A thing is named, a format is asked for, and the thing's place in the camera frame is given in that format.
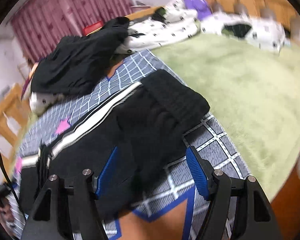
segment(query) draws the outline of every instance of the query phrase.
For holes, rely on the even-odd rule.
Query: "wooden chair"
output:
[[[16,122],[18,122],[21,127],[21,129],[18,131],[20,133],[27,125],[28,116],[30,113],[29,102],[21,102],[21,91],[20,85],[15,84],[5,95],[4,99],[0,101],[0,136],[4,137],[12,146],[12,152],[10,153],[9,158],[2,155],[3,164],[8,174],[13,168],[15,146],[18,135],[14,134],[9,128],[7,124],[7,117],[12,117],[14,120],[16,120]]]

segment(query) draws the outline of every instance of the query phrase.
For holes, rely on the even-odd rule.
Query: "wooden furniture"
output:
[[[15,84],[0,102],[0,136],[4,137],[13,147],[9,158],[2,155],[3,164],[7,173],[10,173],[10,171],[13,169],[13,160],[15,157],[14,147],[18,141],[18,135],[14,134],[7,124],[7,117],[12,117],[18,122],[21,127],[19,131],[21,132],[22,129],[27,125],[28,116],[30,113],[29,102],[21,102],[20,100],[21,91],[20,85]]]
[[[134,19],[142,18],[147,15],[151,15],[159,8],[160,6],[157,7],[151,7],[142,11],[137,11],[135,13],[129,14],[126,17],[129,18],[129,20],[133,21]]]

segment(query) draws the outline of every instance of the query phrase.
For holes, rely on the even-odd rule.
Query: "pink star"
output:
[[[65,130],[67,130],[69,127],[71,127],[71,125],[69,124],[69,118],[70,117],[66,117],[65,119],[60,120],[60,123],[56,131],[54,132],[55,135],[59,135],[63,133]]]
[[[20,156],[17,157],[16,165],[14,166],[15,174],[21,173],[22,170],[22,159]]]

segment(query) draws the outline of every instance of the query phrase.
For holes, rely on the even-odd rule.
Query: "black cable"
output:
[[[4,175],[4,178],[6,179],[8,185],[9,185],[9,187],[11,188],[11,191],[12,191],[12,193],[13,193],[13,195],[14,195],[14,197],[15,197],[17,203],[18,203],[19,210],[20,210],[20,212],[22,213],[22,215],[23,215],[23,217],[24,217],[24,219],[25,219],[25,221],[26,221],[25,213],[23,212],[23,210],[22,210],[22,208],[21,208],[21,205],[20,205],[19,199],[18,199],[18,197],[17,197],[17,194],[16,194],[16,192],[14,191],[14,188],[13,188],[13,186],[12,186],[12,183],[11,183],[10,179],[9,179],[9,176],[7,175],[7,172],[6,172],[5,168],[4,168],[1,153],[0,153],[0,168],[1,168],[1,171],[2,171],[2,173],[3,173],[3,175]]]

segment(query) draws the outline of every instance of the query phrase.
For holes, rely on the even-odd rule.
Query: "plaid blanket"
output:
[[[109,95],[157,69],[165,69],[185,84],[149,50],[133,54],[124,59],[113,77],[102,79],[90,95],[65,98],[48,109],[25,135],[18,155],[23,157],[36,154],[41,141],[49,144],[57,137],[55,131],[61,120],[69,118],[70,125],[75,123],[82,115],[96,107]],[[244,179],[250,174],[246,163],[211,113],[203,116],[199,125],[185,133],[183,141],[186,146],[195,146],[202,158],[209,160],[215,169],[223,170],[228,176]],[[15,174],[15,176],[18,179],[18,184],[20,184],[19,174]],[[15,235],[20,238],[25,223],[18,212],[13,196],[9,196],[9,200],[16,218],[13,230]],[[228,236],[231,235],[235,205],[236,198],[232,197],[225,229],[225,234]],[[123,211],[123,213],[115,214],[103,223],[109,239],[114,240],[121,237],[132,239],[131,234],[138,232],[137,228],[140,227],[140,221],[146,224],[145,228],[149,228],[149,232],[152,232],[153,223],[161,223],[161,220],[165,219],[167,220],[165,223],[178,223],[182,226],[172,226],[171,228],[175,228],[173,232],[171,232],[170,227],[161,227],[159,230],[156,229],[157,234],[161,236],[170,235],[174,238],[179,238],[176,235],[179,234],[179,239],[195,240],[208,206],[209,203],[198,194],[185,157],[183,157],[164,167],[161,171],[160,180],[152,189],[143,193],[142,199],[131,205],[129,212]],[[81,239],[79,233],[74,233],[74,237]]]

